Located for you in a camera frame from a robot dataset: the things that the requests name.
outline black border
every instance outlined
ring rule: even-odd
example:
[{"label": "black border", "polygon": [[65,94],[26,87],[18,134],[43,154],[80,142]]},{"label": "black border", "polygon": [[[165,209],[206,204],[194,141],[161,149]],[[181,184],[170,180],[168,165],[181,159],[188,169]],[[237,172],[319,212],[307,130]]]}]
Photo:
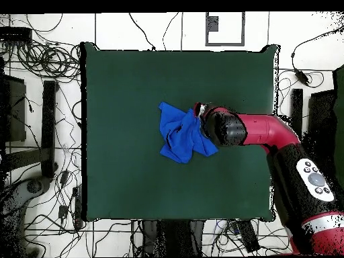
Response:
[{"label": "black border", "polygon": [[85,42],[80,43],[80,76],[81,76],[81,177],[83,178],[81,219],[87,220],[87,78],[86,78]]}]

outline black metal bracket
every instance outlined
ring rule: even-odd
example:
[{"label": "black metal bracket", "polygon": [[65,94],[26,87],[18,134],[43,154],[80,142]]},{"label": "black metal bracket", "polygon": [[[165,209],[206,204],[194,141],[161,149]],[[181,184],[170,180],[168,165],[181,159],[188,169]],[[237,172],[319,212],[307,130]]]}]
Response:
[{"label": "black metal bracket", "polygon": [[53,178],[55,163],[55,104],[58,83],[45,81],[42,105],[42,144],[41,149],[25,150],[7,154],[5,157],[6,172],[41,162],[42,176]]}]

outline power strip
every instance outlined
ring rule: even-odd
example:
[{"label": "power strip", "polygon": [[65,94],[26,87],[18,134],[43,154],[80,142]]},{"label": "power strip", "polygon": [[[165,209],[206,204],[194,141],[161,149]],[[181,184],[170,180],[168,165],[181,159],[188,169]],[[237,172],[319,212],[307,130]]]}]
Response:
[{"label": "power strip", "polygon": [[8,44],[31,44],[32,29],[25,27],[0,27],[0,42]]},{"label": "power strip", "polygon": [[75,197],[74,229],[78,231],[83,228],[83,220],[81,219],[81,187],[73,188],[73,196]]}]

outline floor grout line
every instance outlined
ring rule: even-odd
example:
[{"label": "floor grout line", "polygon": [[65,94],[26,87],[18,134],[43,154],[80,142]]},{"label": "floor grout line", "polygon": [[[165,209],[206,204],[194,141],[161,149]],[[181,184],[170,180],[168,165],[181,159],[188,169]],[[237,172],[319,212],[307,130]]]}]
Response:
[{"label": "floor grout line", "polygon": [[97,14],[94,14],[94,44],[97,45]]},{"label": "floor grout line", "polygon": [[[28,231],[48,231],[48,232],[58,232],[60,229],[45,229],[45,228],[27,228]],[[79,232],[93,232],[93,230],[79,230]],[[94,230],[94,232],[113,232],[113,233],[132,233],[131,230]],[[203,232],[202,235],[220,235],[214,234],[213,232]],[[288,238],[287,235],[271,235],[271,234],[260,234],[258,237],[284,237]]]},{"label": "floor grout line", "polygon": [[267,44],[269,45],[269,30],[270,30],[270,11],[269,11],[269,15],[267,16]]},{"label": "floor grout line", "polygon": [[183,50],[183,17],[184,12],[181,12],[181,37],[180,37],[180,51]]},{"label": "floor grout line", "polygon": [[[11,148],[38,148],[37,146],[12,146]],[[62,147],[55,147],[54,149],[65,149],[65,148],[62,148]],[[81,147],[70,147],[67,149],[80,149],[81,150]]]},{"label": "floor grout line", "polygon": [[[283,69],[283,68],[278,68],[280,71],[294,71],[294,69]],[[299,71],[322,71],[322,72],[334,72],[332,69],[298,69]]]}]

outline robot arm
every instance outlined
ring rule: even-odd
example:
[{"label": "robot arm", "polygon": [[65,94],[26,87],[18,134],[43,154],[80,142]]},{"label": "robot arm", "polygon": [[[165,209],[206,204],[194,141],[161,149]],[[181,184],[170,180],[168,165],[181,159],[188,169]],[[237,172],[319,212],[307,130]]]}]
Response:
[{"label": "robot arm", "polygon": [[279,118],[236,114],[196,103],[202,133],[218,146],[258,144],[267,153],[277,213],[295,253],[344,255],[344,204],[339,184],[325,179],[298,137]]}]

